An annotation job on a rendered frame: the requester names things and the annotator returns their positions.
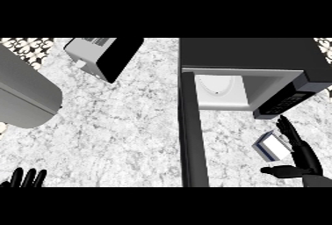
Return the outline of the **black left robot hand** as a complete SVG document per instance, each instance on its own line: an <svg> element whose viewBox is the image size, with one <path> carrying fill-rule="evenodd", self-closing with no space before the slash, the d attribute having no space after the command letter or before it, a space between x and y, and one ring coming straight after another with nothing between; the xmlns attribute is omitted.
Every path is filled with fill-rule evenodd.
<svg viewBox="0 0 332 225"><path fill-rule="evenodd" d="M17 168L12 178L0 184L0 187L42 187L48 176L48 171L30 169L24 173L23 168Z"/></svg>

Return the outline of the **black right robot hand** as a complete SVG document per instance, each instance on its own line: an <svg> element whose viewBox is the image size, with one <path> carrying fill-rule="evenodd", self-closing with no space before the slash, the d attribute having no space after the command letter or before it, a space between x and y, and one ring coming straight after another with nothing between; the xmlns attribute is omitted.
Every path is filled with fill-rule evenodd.
<svg viewBox="0 0 332 225"><path fill-rule="evenodd" d="M319 162L316 152L309 143L301 139L296 127L285 116L281 116L276 126L287 136L293 146L293 158L296 166L281 165L275 167L263 167L262 173L273 175L276 178L301 178L304 175L324 175L324 168Z"/></svg>

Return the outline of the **white blue milk carton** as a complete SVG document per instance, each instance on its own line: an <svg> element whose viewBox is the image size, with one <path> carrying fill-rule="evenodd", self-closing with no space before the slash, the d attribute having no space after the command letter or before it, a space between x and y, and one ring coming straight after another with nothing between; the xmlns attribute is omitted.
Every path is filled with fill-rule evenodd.
<svg viewBox="0 0 332 225"><path fill-rule="evenodd" d="M287 146L279 134L272 130L262 135L253 148L266 162L276 162L287 158L293 149Z"/></svg>

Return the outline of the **black microwave door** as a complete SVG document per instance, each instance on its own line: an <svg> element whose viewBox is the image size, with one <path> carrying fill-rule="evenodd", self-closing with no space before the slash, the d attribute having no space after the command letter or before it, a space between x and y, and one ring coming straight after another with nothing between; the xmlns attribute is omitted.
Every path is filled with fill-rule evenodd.
<svg viewBox="0 0 332 225"><path fill-rule="evenodd" d="M210 177L194 72L182 72L178 79L178 123L183 186L209 187Z"/></svg>

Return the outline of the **black microwave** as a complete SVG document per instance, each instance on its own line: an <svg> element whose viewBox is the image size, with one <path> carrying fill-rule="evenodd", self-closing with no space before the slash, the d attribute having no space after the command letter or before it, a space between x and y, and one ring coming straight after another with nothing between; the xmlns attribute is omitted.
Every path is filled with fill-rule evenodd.
<svg viewBox="0 0 332 225"><path fill-rule="evenodd" d="M179 108L270 120L332 85L327 38L182 38Z"/></svg>

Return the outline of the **large grey rounded appliance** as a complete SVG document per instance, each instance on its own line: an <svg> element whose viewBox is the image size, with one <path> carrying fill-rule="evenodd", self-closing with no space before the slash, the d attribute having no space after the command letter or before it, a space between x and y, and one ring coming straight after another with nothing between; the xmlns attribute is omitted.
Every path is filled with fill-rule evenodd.
<svg viewBox="0 0 332 225"><path fill-rule="evenodd" d="M39 127L61 106L61 88L0 44L0 121L23 128Z"/></svg>

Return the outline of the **grey black toaster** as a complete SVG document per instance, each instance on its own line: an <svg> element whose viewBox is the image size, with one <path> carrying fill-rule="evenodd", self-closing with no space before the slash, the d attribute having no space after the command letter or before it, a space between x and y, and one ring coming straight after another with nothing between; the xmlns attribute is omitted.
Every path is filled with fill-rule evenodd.
<svg viewBox="0 0 332 225"><path fill-rule="evenodd" d="M74 38L64 50L79 69L114 83L144 43L144 38Z"/></svg>

